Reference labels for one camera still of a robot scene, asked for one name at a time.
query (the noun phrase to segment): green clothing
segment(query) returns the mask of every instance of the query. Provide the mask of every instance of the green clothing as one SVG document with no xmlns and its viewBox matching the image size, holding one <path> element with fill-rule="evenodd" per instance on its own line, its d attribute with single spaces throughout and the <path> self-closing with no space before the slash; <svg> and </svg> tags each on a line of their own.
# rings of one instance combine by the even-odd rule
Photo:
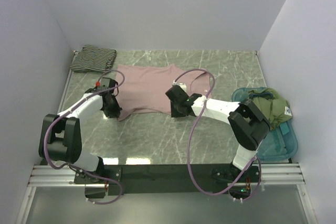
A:
<svg viewBox="0 0 336 224">
<path fill-rule="evenodd" d="M 269 120 L 273 129 L 293 117 L 289 109 L 289 102 L 276 90 L 264 88 L 260 91 L 251 90 L 248 93 L 250 99 Z"/>
</svg>

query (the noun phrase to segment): cable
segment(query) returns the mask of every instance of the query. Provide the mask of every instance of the cable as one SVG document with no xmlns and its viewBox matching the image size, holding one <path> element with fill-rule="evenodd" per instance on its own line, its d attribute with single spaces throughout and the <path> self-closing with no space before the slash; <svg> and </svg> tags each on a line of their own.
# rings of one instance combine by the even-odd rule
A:
<svg viewBox="0 0 336 224">
<path fill-rule="evenodd" d="M 253 158 L 251 158 L 251 160 L 246 164 L 246 166 L 243 168 L 243 170 L 241 170 L 241 172 L 240 172 L 239 175 L 236 177 L 236 179 L 235 179 L 235 180 L 234 180 L 234 181 L 233 181 L 227 188 L 225 188 L 225 189 L 222 190 L 222 191 L 219 191 L 219 192 L 217 192 L 217 193 L 209 193 L 209 192 L 204 191 L 203 189 L 201 189 L 201 187 L 197 184 L 197 182 L 196 182 L 196 180 L 195 180 L 195 178 L 194 178 L 193 172 L 192 172 L 192 170 L 191 170 L 191 163 L 190 163 L 190 143 L 191 143 L 191 138 L 192 138 L 192 136 L 193 136 L 194 130 L 195 130 L 195 128 L 196 128 L 196 126 L 197 126 L 199 120 L 201 119 L 202 114 L 204 113 L 204 110 L 205 110 L 205 108 L 206 108 L 207 99 L 208 99 L 208 97 L 209 97 L 211 91 L 213 90 L 213 88 L 214 88 L 214 86 L 215 86 L 215 77 L 214 77 L 214 75 L 213 75 L 212 73 L 210 73 L 208 70 L 200 69 L 200 68 L 194 68 L 194 69 L 190 69 L 190 70 L 188 70 L 188 71 L 185 71 L 184 73 L 182 73 L 181 75 L 179 75 L 179 76 L 174 80 L 174 82 L 176 83 L 176 82 L 179 80 L 179 78 L 181 78 L 182 76 L 184 76 L 186 73 L 189 73 L 189 72 L 192 72 L 192 71 L 202 71 L 202 72 L 205 72 L 205 73 L 209 74 L 210 77 L 211 77 L 212 80 L 213 80 L 213 83 L 212 83 L 212 85 L 211 85 L 209 91 L 208 91 L 207 94 L 205 95 L 206 99 L 205 99 L 205 101 L 204 101 L 204 103 L 203 103 L 202 110 L 201 110 L 200 114 L 197 116 L 197 118 L 196 118 L 196 120 L 195 120 L 195 122 L 194 122 L 194 124 L 193 124 L 193 126 L 192 126 L 192 129 L 191 129 L 191 131 L 190 131 L 190 135 L 189 135 L 189 139 L 188 139 L 188 145 L 187 145 L 187 167 L 188 167 L 188 172 L 189 172 L 190 179 L 192 180 L 194 186 L 195 186 L 200 192 L 202 192 L 202 193 L 204 193 L 204 194 L 206 194 L 206 195 L 209 195 L 209 196 L 221 195 L 221 194 L 227 192 L 228 190 L 230 190 L 230 189 L 237 183 L 237 181 L 240 179 L 240 177 L 243 175 L 243 173 L 244 173 L 244 172 L 247 170 L 247 168 L 253 163 L 253 161 L 257 159 L 257 157 L 253 157 Z M 257 184 L 257 188 L 253 191 L 253 193 L 252 193 L 249 197 L 247 197 L 246 199 L 243 199 L 243 201 L 249 199 L 252 195 L 255 194 L 255 191 L 258 189 L 259 184 L 260 184 L 260 182 L 261 182 L 261 164 L 260 164 L 260 160 L 258 160 L 258 161 L 259 161 L 259 182 L 258 182 L 258 184 Z"/>
<path fill-rule="evenodd" d="M 117 84 L 115 87 L 108 88 L 108 89 L 104 89 L 104 90 L 100 90 L 100 91 L 98 91 L 98 92 L 95 92 L 95 93 L 92 93 L 92 94 L 88 95 L 87 97 L 85 97 L 85 98 L 83 98 L 82 100 L 80 100 L 80 101 L 79 101 L 79 102 L 78 102 L 78 103 L 77 103 L 71 110 L 67 111 L 67 112 L 64 113 L 63 115 L 61 115 L 61 116 L 59 116 L 58 118 L 56 118 L 56 119 L 51 123 L 51 125 L 48 127 L 48 129 L 47 129 L 47 131 L 46 131 L 46 134 L 45 134 L 45 136 L 44 136 L 44 141 L 43 141 L 43 151 L 44 151 L 44 156 L 45 156 L 45 158 L 46 158 L 46 161 L 47 161 L 48 165 L 50 165 L 53 169 L 59 170 L 59 169 L 62 169 L 64 166 L 68 165 L 68 166 L 71 167 L 71 168 L 79 169 L 80 171 L 84 172 L 85 174 L 87 174 L 87 175 L 89 175 L 89 176 L 91 176 L 91 177 L 94 177 L 94 178 L 97 178 L 97 179 L 107 180 L 107 181 L 110 181 L 110 182 L 112 182 L 112 183 L 114 183 L 114 184 L 117 184 L 117 185 L 119 186 L 119 188 L 120 188 L 120 192 L 119 192 L 118 196 L 116 196 L 116 198 L 113 199 L 113 200 L 111 200 L 111 201 L 107 201 L 107 202 L 96 202 L 96 201 L 93 201 L 93 200 L 91 200 L 91 199 L 88 199 L 88 201 L 92 202 L 93 204 L 97 204 L 97 205 L 107 205 L 107 204 L 113 203 L 113 202 L 115 202 L 116 200 L 118 200 L 118 199 L 121 197 L 122 192 L 123 192 L 121 184 L 120 184 L 118 181 L 114 180 L 114 179 L 100 177 L 100 176 L 98 176 L 98 175 L 92 174 L 92 173 L 90 173 L 90 172 L 88 172 L 88 171 L 86 171 L 86 170 L 83 170 L 83 169 L 81 169 L 81 168 L 79 168 L 79 167 L 76 167 L 75 165 L 71 165 L 71 164 L 68 164 L 68 163 L 64 163 L 64 164 L 62 164 L 62 165 L 60 165 L 60 166 L 56 166 L 55 164 L 53 164 L 53 162 L 52 162 L 51 159 L 50 159 L 50 156 L 49 156 L 49 153 L 48 153 L 47 143 L 48 143 L 49 136 L 50 136 L 50 134 L 51 134 L 51 132 L 52 132 L 52 130 L 53 130 L 53 127 L 54 127 L 60 120 L 62 120 L 63 118 L 65 118 L 66 116 L 68 116 L 69 114 L 71 114 L 74 110 L 76 110 L 77 108 L 79 108 L 83 103 L 85 103 L 85 102 L 86 102 L 87 100 L 89 100 L 91 97 L 93 97 L 93 96 L 95 96 L 95 95 L 97 95 L 97 94 L 102 94 L 102 93 L 105 93 L 105 92 L 108 92 L 108 91 L 112 91 L 112 90 L 114 90 L 114 89 L 120 87 L 120 86 L 124 83 L 124 81 L 125 81 L 125 75 L 124 75 L 122 72 L 120 72 L 119 70 L 114 70 L 114 69 L 110 69 L 110 70 L 104 72 L 104 73 L 99 77 L 98 82 L 101 80 L 101 78 L 103 78 L 105 75 L 107 75 L 107 74 L 110 73 L 110 72 L 118 72 L 119 74 L 121 74 L 121 76 L 122 76 L 122 81 L 121 81 L 119 84 Z"/>
</svg>

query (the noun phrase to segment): white label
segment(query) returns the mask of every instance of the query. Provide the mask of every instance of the white label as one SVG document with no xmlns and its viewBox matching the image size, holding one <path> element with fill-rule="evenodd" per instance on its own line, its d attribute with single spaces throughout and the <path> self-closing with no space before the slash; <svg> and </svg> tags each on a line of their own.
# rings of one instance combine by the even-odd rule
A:
<svg viewBox="0 0 336 224">
<path fill-rule="evenodd" d="M 288 108 L 287 106 L 285 107 L 285 115 L 292 116 L 292 112 L 290 111 L 290 108 Z"/>
</svg>

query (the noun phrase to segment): white wall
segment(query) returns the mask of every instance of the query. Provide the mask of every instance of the white wall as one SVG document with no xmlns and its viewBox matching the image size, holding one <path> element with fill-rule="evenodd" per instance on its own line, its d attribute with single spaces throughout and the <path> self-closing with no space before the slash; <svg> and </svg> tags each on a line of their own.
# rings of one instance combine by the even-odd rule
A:
<svg viewBox="0 0 336 224">
<path fill-rule="evenodd" d="M 71 50 L 44 0 L 0 0 L 0 218 L 14 223 Z"/>
<path fill-rule="evenodd" d="M 260 50 L 267 85 L 292 105 L 296 159 L 320 223 L 336 222 L 336 0 L 286 0 Z"/>
<path fill-rule="evenodd" d="M 285 0 L 47 0 L 70 45 L 258 50 Z"/>
</svg>

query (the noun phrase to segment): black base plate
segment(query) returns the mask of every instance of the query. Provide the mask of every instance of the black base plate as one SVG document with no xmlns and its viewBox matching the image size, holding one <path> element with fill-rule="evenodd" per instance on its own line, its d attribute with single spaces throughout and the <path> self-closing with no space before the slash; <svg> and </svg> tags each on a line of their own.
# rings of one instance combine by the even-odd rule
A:
<svg viewBox="0 0 336 224">
<path fill-rule="evenodd" d="M 201 188 L 216 193 L 227 187 L 239 174 L 232 164 L 195 164 L 193 175 Z M 187 193 L 198 189 L 190 179 L 186 165 L 106 165 L 105 176 L 120 181 L 124 194 L 141 193 Z M 259 180 L 259 169 L 252 166 L 238 181 L 251 183 Z M 92 179 L 81 174 L 75 184 L 104 184 L 103 180 Z M 108 195 L 118 195 L 119 187 L 109 184 Z"/>
</svg>

